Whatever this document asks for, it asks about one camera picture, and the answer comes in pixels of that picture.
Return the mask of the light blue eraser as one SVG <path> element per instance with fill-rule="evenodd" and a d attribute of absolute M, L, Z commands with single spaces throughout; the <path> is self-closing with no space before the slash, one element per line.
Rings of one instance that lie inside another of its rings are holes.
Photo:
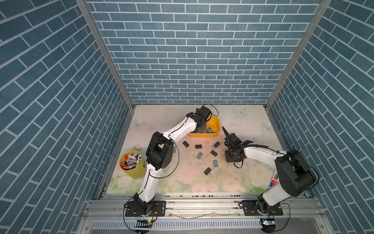
<path fill-rule="evenodd" d="M 202 156 L 203 156 L 203 153 L 199 152 L 196 157 L 200 160 L 202 158 Z"/>

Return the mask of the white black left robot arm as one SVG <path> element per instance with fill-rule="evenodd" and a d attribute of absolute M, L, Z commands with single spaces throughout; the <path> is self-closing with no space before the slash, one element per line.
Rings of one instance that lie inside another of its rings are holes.
<path fill-rule="evenodd" d="M 202 106 L 186 117 L 176 126 L 163 133 L 155 132 L 146 150 L 146 174 L 138 193 L 133 196 L 135 210 L 141 215 L 148 215 L 152 209 L 158 181 L 162 171 L 171 163 L 173 149 L 179 150 L 176 143 L 192 132 L 196 132 L 212 117 L 209 108 Z"/>

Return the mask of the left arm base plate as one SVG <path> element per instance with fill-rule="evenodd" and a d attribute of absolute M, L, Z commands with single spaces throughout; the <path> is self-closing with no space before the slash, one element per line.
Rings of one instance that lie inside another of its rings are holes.
<path fill-rule="evenodd" d="M 138 203 L 135 201 L 130 201 L 125 208 L 126 217 L 141 217 L 141 216 L 165 216 L 166 211 L 166 201 L 156 200 L 149 203 Z"/>

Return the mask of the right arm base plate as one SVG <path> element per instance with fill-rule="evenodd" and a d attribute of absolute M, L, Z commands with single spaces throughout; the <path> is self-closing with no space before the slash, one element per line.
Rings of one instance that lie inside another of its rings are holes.
<path fill-rule="evenodd" d="M 269 206 L 262 201 L 242 200 L 238 206 L 243 209 L 245 216 L 282 216 L 283 210 L 280 204 Z"/>

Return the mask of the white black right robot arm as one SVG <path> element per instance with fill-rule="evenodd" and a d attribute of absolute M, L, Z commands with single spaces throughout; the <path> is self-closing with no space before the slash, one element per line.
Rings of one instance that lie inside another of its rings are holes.
<path fill-rule="evenodd" d="M 280 202 L 297 197 L 316 186 L 319 175 L 297 150 L 277 151 L 269 146 L 255 144 L 253 141 L 241 141 L 234 133 L 224 130 L 226 161 L 237 163 L 252 159 L 267 164 L 275 169 L 275 181 L 268 190 L 257 198 L 257 208 L 267 213 Z"/>

